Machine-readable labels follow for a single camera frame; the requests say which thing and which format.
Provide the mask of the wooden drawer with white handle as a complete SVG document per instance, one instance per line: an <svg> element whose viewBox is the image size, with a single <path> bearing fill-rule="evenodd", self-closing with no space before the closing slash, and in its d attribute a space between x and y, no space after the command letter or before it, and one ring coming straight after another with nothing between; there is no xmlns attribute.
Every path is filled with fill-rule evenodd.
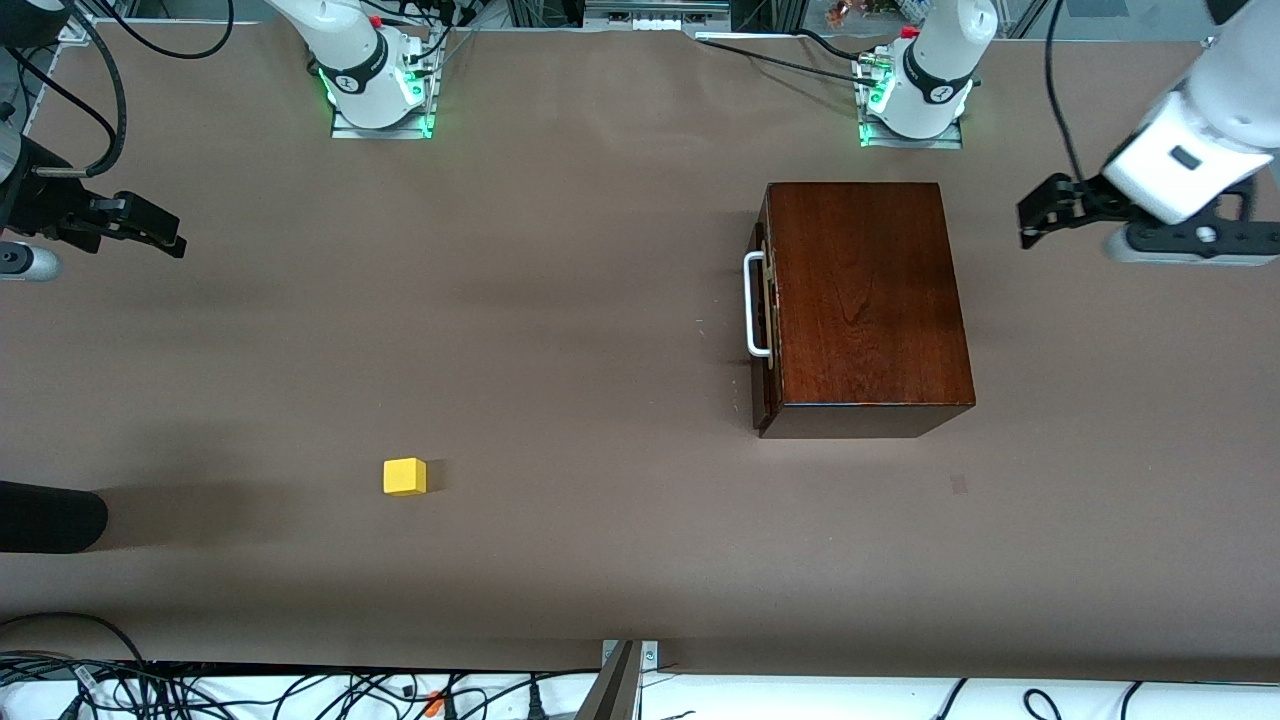
<svg viewBox="0 0 1280 720"><path fill-rule="evenodd" d="M756 222L742 258L745 340L751 368L753 428L760 436L772 423L777 405L774 348L774 288L765 223Z"/></svg>

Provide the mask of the aluminium frame rail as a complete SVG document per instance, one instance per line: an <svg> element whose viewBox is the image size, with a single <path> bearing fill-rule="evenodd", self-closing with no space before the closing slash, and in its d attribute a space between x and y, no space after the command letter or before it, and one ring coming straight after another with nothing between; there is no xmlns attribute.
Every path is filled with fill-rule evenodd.
<svg viewBox="0 0 1280 720"><path fill-rule="evenodd" d="M128 20L136 8L136 0L76 0L76 6L86 22L97 28L102 24L116 26L115 17L106 10L108 6L115 14ZM86 23L81 23L78 17L73 14L60 28L56 36L56 42L60 45L73 46L88 45L90 37L88 31L86 29Z"/></svg>

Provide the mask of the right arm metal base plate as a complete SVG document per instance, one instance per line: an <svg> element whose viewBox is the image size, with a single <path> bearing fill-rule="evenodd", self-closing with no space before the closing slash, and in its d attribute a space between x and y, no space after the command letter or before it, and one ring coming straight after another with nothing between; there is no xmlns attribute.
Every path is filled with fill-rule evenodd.
<svg viewBox="0 0 1280 720"><path fill-rule="evenodd" d="M356 92L348 76L321 73L333 138L424 140L435 135L442 70L434 61L388 61Z"/></svg>

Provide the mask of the black padded cylinder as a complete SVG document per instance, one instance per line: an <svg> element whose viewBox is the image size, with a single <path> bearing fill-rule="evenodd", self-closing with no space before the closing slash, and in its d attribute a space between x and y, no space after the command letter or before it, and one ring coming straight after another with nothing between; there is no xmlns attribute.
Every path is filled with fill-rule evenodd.
<svg viewBox="0 0 1280 720"><path fill-rule="evenodd" d="M93 492L0 480L0 553L84 552L108 520Z"/></svg>

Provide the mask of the colourful clutter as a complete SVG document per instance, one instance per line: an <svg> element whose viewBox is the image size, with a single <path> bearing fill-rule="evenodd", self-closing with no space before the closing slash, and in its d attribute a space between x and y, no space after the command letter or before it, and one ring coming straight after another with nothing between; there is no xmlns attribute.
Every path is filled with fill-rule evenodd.
<svg viewBox="0 0 1280 720"><path fill-rule="evenodd" d="M844 26L850 17L919 24L931 12L931 0L829 0L824 18L829 27Z"/></svg>

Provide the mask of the metal frame with power strip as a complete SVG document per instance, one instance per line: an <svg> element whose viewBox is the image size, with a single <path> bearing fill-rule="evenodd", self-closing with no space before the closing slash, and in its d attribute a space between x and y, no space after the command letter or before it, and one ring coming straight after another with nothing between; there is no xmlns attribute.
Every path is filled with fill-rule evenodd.
<svg viewBox="0 0 1280 720"><path fill-rule="evenodd" d="M732 31L730 0L584 0L582 28L591 31Z"/></svg>

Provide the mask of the dark brown wooden cabinet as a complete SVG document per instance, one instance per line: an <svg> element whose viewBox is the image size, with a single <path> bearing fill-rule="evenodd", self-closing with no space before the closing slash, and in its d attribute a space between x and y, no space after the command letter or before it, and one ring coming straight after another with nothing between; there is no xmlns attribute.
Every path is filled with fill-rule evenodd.
<svg viewBox="0 0 1280 720"><path fill-rule="evenodd" d="M941 188L765 190L777 405L763 439L908 439L977 392Z"/></svg>

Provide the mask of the aluminium post with bracket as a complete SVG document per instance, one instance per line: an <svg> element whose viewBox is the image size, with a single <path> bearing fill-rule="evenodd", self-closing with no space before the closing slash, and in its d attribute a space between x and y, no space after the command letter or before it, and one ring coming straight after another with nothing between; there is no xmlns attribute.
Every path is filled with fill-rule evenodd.
<svg viewBox="0 0 1280 720"><path fill-rule="evenodd" d="M602 670L573 720L640 720L643 680L660 666L658 641L605 641Z"/></svg>

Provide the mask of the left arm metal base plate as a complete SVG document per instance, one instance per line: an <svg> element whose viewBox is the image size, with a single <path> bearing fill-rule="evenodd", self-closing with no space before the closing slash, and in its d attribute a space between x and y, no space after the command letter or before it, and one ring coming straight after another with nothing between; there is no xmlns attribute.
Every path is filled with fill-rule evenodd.
<svg viewBox="0 0 1280 720"><path fill-rule="evenodd" d="M960 115L973 90L970 77L950 83L924 76L924 86L900 79L902 47L884 44L851 61L854 77L868 79L856 91L863 147L963 149Z"/></svg>

